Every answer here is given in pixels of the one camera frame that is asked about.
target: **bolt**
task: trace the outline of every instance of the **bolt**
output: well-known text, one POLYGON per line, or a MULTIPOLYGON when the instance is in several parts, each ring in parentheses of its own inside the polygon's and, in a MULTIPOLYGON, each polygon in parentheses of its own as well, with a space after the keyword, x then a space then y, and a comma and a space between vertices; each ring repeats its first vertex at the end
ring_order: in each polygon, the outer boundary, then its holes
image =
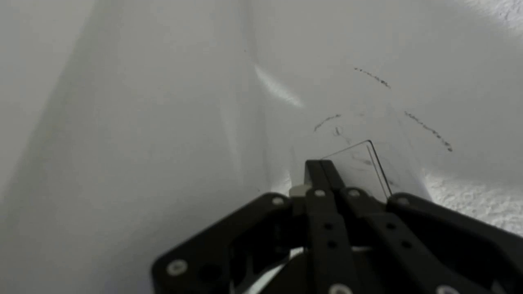
POLYGON ((403 204, 403 205, 408 205, 408 204, 410 204, 410 200, 408 200, 407 197, 400 197, 400 199, 397 199, 397 202, 398 202, 398 204, 403 204))
POLYGON ((358 189, 348 189, 348 195, 351 195, 351 197, 359 197, 361 192, 359 192, 358 189))
POLYGON ((330 285, 328 294, 353 294, 353 290, 344 284, 333 284, 330 285))
POLYGON ((457 289, 441 284, 436 287, 436 294, 459 294, 457 289))
POLYGON ((327 192, 325 192, 323 189, 315 189, 315 191, 313 191, 313 195, 317 195, 317 197, 325 197, 327 192))
POLYGON ((281 197, 273 197, 273 204, 281 205, 281 204, 284 204, 284 200, 281 197))
POLYGON ((175 259, 175 261, 168 262, 168 266, 166 266, 168 276, 179 276, 186 269, 188 269, 188 264, 184 259, 175 259))

